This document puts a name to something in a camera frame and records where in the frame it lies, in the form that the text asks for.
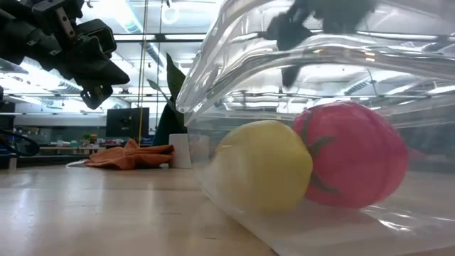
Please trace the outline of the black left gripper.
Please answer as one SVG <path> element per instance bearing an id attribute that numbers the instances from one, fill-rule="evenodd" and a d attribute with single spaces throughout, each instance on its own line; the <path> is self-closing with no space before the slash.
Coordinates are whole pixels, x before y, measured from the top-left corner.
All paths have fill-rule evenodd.
<path id="1" fill-rule="evenodd" d="M 25 57 L 47 71 L 56 69 L 67 80 L 92 80 L 80 96 L 91 110 L 113 93 L 111 85 L 126 84 L 129 76 L 111 61 L 94 36 L 77 39 L 76 22 L 83 0 L 1 0 L 1 58 L 20 64 Z"/>

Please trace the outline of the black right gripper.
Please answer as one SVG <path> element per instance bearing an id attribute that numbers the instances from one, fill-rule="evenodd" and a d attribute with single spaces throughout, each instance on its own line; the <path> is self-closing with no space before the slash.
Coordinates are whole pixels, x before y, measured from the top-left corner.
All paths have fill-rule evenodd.
<path id="1" fill-rule="evenodd" d="M 375 9 L 373 0 L 317 0 L 314 17 L 323 21 L 324 33 L 355 33 L 358 24 Z M 269 24 L 265 39 L 275 40 L 279 51 L 295 48 L 313 33 L 303 25 L 304 17 L 281 13 Z M 282 85 L 292 87 L 300 66 L 282 68 Z"/>

